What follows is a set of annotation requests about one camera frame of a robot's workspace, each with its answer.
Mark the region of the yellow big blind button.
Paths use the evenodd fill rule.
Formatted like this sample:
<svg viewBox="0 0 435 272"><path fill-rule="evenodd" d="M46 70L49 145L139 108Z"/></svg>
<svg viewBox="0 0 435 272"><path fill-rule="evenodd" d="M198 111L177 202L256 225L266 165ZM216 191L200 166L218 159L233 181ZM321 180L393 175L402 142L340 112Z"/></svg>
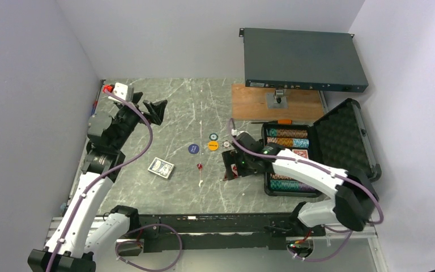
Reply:
<svg viewBox="0 0 435 272"><path fill-rule="evenodd" d="M219 149L219 142L218 141L209 141L207 144L207 147L210 151L216 151Z"/></svg>

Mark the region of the blue playing card deck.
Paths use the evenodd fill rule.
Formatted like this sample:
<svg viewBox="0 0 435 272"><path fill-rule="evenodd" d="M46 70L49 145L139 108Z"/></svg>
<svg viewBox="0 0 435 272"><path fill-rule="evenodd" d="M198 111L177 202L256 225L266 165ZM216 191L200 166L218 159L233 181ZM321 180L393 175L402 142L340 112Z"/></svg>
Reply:
<svg viewBox="0 0 435 272"><path fill-rule="evenodd" d="M160 176L164 179L169 179L174 170L174 164L160 158L154 158L147 169L149 172L157 176Z"/></svg>

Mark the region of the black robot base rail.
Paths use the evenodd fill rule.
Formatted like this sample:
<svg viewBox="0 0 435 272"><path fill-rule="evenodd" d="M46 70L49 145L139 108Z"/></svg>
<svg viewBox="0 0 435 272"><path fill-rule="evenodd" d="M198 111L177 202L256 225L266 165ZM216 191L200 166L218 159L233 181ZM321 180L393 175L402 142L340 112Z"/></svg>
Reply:
<svg viewBox="0 0 435 272"><path fill-rule="evenodd" d="M293 240L324 237L323 227L299 227L288 212L244 214L141 214L139 231L121 239L143 242L146 253L164 250L267 248L285 250Z"/></svg>

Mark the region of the green poker chip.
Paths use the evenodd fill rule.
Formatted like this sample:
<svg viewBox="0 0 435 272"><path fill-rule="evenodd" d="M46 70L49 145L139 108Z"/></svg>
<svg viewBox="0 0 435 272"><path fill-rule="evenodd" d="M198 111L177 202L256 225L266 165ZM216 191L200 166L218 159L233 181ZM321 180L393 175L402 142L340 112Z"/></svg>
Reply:
<svg viewBox="0 0 435 272"><path fill-rule="evenodd" d="M210 139L211 141L217 141L217 140L219 139L219 136L218 136L216 133L211 133L211 134L209 135L209 139Z"/></svg>

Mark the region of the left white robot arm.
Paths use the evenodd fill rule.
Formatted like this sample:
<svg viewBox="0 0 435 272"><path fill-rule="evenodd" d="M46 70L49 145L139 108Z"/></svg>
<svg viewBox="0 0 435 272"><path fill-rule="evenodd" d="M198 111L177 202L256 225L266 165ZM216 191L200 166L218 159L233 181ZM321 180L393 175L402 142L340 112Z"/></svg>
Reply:
<svg viewBox="0 0 435 272"><path fill-rule="evenodd" d="M76 191L59 226L42 250L34 249L27 263L32 271L95 271L98 255L122 235L132 238L141 223L136 208L118 205L93 233L92 223L104 198L115 184L124 166L136 161L144 151L126 160L121 151L137 124L161 125L167 100L152 103L144 100L146 112L139 110L141 92L124 99L104 92L114 99L115 116L93 114L88 120L88 143Z"/></svg>

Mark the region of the red triangular dealer button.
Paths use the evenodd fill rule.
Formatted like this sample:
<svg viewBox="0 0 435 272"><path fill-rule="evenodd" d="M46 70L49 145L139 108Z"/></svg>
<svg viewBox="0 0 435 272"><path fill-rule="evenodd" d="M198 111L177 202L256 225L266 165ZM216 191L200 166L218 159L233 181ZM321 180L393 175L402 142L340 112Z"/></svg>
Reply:
<svg viewBox="0 0 435 272"><path fill-rule="evenodd" d="M233 178L234 179L238 178L239 175L238 175L238 169L237 169L236 164L232 164L231 165L231 170L232 170L232 173L233 173Z"/></svg>

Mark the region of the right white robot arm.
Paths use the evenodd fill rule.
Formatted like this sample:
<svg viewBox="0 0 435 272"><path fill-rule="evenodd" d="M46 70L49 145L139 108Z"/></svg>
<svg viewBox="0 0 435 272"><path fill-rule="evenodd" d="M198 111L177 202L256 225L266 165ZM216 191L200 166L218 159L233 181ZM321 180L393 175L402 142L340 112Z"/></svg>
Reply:
<svg viewBox="0 0 435 272"><path fill-rule="evenodd" d="M232 146L243 166L255 173L289 177L328 197L320 202L300 202L289 217L289 227L303 235L315 226L339 223L351 231L362 231L371 214L379 210L376 191L367 175L358 170L334 168L303 158L276 143L262 146L249 133L231 130Z"/></svg>

